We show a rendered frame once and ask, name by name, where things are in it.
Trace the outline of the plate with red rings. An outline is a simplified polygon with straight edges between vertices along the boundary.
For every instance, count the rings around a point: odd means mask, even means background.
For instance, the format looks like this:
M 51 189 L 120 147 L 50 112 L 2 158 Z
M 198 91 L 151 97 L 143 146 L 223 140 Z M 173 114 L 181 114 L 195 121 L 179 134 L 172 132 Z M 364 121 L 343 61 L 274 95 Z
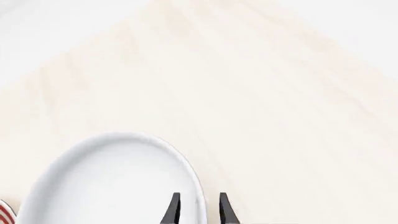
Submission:
M 5 201 L 0 199 L 0 224 L 15 224 L 16 213 Z

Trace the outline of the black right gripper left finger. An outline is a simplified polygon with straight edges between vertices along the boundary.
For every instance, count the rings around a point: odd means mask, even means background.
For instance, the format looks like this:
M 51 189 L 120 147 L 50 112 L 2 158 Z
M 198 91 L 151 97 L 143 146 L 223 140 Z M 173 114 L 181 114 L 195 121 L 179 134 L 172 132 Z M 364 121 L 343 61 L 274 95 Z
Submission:
M 179 224 L 180 209 L 181 209 L 180 193 L 175 192 L 172 195 L 172 199 L 169 203 L 168 209 L 166 210 L 160 224 Z

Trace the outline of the white bowl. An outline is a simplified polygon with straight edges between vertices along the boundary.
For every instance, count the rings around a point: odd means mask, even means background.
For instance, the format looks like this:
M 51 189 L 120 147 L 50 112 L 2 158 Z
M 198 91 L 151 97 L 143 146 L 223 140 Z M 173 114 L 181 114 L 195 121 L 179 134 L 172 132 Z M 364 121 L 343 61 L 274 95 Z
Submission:
M 22 201 L 16 224 L 208 224 L 200 181 L 164 140 L 142 133 L 88 138 L 56 158 Z

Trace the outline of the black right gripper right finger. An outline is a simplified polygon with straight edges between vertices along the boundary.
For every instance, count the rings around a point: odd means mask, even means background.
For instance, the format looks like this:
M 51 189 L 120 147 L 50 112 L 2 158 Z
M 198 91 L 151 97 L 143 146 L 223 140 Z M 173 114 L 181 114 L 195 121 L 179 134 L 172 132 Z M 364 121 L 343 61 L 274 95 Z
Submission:
M 220 213 L 220 224 L 241 224 L 225 192 L 220 193 L 219 213 Z

